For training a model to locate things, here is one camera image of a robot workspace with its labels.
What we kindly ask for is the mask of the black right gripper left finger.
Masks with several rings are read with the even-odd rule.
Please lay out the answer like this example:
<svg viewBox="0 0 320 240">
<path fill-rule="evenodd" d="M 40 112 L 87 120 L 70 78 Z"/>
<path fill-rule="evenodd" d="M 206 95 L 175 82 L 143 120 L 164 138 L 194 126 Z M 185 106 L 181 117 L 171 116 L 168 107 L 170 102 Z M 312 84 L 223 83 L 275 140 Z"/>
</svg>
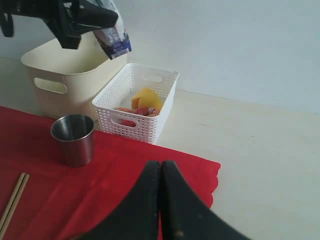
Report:
<svg viewBox="0 0 320 240">
<path fill-rule="evenodd" d="M 79 240 L 157 240 L 161 165 L 148 161 L 119 205 Z"/>
</svg>

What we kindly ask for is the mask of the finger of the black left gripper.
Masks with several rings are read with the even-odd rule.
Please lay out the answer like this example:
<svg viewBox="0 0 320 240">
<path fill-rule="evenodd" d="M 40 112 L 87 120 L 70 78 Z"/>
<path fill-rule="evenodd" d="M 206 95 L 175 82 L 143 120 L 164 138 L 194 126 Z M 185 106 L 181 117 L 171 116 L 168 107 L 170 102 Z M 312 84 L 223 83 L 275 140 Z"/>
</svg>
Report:
<svg viewBox="0 0 320 240">
<path fill-rule="evenodd" d="M 82 37 L 78 36 L 59 36 L 58 41 L 63 49 L 77 50 Z"/>
<path fill-rule="evenodd" d="M 112 28 L 118 17 L 116 12 L 87 0 L 72 1 L 72 24 L 76 32 L 87 33 Z"/>
</svg>

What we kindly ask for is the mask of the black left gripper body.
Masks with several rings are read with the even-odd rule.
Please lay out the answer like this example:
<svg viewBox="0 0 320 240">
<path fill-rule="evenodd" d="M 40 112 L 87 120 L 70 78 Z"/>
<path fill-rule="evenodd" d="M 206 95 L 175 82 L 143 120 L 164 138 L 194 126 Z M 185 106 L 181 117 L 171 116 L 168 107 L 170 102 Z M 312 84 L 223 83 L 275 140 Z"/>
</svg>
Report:
<svg viewBox="0 0 320 240">
<path fill-rule="evenodd" d="M 0 28 L 7 38 L 15 33 L 13 15 L 41 19 L 58 41 L 60 36 L 81 36 L 73 28 L 72 0 L 2 0 Z"/>
</svg>

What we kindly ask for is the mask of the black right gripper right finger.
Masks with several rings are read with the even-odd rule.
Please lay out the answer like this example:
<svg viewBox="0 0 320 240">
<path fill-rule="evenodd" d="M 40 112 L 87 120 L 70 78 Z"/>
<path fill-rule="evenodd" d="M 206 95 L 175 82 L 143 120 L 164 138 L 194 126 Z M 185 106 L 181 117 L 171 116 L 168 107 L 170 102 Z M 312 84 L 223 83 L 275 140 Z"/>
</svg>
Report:
<svg viewBox="0 0 320 240">
<path fill-rule="evenodd" d="M 205 205 L 172 160 L 161 164 L 159 211 L 164 240 L 248 239 Z"/>
</svg>

